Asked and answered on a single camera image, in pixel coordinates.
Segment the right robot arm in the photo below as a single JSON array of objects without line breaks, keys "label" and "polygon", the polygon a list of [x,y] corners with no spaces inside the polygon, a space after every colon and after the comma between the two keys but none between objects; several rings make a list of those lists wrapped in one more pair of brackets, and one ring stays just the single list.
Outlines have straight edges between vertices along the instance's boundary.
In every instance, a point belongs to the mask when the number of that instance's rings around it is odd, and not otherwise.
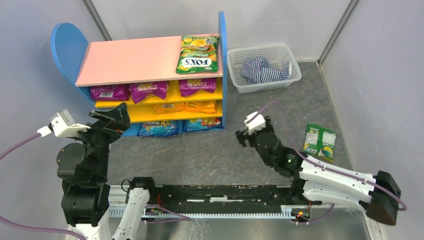
[{"label": "right robot arm", "polygon": [[370,219],[388,226],[395,226],[398,213],[407,210],[401,189],[390,173],[345,169],[284,146],[268,116],[252,113],[235,136],[243,147],[254,148],[266,166],[292,178],[289,191],[299,199],[363,210]]}]

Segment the purple 100 candy bag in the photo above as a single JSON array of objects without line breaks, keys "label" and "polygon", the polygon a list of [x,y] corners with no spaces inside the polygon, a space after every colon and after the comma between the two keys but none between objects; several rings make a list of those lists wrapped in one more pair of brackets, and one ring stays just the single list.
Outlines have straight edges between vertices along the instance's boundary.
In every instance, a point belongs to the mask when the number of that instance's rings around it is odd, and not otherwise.
[{"label": "purple 100 candy bag", "polygon": [[130,96],[135,104],[151,97],[159,97],[164,100],[167,97],[168,88],[168,81],[132,83],[129,85]]}]

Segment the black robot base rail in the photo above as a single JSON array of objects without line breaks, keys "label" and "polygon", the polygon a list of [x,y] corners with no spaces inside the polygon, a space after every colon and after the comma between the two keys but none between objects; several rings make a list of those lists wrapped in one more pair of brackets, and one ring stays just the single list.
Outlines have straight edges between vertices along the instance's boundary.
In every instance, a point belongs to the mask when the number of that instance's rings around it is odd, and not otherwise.
[{"label": "black robot base rail", "polygon": [[146,209],[144,220],[176,214],[192,219],[293,219],[292,210],[322,204],[295,195],[287,185],[158,185],[147,203],[172,213]]}]

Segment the orange mango candy bag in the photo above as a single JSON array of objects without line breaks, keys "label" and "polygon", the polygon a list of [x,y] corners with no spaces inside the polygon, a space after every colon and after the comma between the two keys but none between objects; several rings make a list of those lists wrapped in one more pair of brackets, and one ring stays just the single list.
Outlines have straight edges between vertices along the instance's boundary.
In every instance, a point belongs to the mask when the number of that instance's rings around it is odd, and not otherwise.
[{"label": "orange mango candy bag", "polygon": [[184,110],[185,110],[184,102],[161,103],[161,104],[153,105],[153,111],[157,115],[179,113],[179,112],[183,112]]}]

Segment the blue Blendy candy bag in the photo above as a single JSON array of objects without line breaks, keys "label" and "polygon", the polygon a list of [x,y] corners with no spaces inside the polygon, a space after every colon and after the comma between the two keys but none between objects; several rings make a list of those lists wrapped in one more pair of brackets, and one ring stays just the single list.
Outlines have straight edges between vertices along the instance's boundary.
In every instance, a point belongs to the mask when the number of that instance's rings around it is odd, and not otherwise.
[{"label": "blue Blendy candy bag", "polygon": [[176,120],[147,121],[141,123],[138,137],[170,137],[179,133],[179,124]]}]

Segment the green Fox's candy bag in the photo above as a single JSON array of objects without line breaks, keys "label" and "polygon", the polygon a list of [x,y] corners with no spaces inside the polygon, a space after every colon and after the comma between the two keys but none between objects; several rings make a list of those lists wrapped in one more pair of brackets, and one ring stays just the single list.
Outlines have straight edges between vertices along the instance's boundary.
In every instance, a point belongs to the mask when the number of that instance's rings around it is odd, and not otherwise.
[{"label": "green Fox's candy bag", "polygon": [[180,75],[216,73],[218,36],[183,35],[175,72]]}]

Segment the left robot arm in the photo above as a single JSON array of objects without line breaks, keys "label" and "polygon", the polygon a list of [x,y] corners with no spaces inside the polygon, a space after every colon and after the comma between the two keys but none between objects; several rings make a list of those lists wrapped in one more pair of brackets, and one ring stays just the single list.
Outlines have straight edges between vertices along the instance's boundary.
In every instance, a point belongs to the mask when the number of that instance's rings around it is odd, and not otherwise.
[{"label": "left robot arm", "polygon": [[126,208],[114,233],[109,224],[111,187],[107,183],[110,145],[131,126],[128,106],[121,103],[110,110],[93,110],[89,116],[95,122],[76,123],[67,110],[51,118],[54,135],[73,140],[56,157],[65,220],[81,240],[134,240],[155,182],[152,177],[132,179]]}]

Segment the purple grape candy bag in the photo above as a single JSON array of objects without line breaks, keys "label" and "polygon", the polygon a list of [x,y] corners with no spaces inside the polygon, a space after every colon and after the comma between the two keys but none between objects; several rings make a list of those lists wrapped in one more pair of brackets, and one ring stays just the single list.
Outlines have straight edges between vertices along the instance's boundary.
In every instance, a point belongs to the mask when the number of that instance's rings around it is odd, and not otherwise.
[{"label": "purple grape candy bag", "polygon": [[98,85],[90,87],[90,99],[95,101],[127,101],[130,98],[128,84]]}]

